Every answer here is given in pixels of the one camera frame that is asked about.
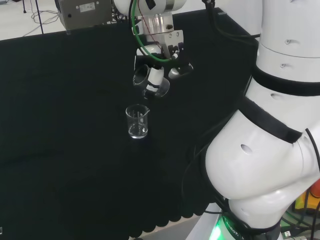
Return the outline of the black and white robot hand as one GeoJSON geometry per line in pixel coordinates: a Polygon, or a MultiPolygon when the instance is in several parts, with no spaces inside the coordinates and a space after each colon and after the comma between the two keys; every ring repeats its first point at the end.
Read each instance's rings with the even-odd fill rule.
{"type": "Polygon", "coordinates": [[[170,89],[170,80],[194,70],[187,56],[182,30],[145,34],[136,51],[133,85],[146,99],[160,98],[170,89]]]}

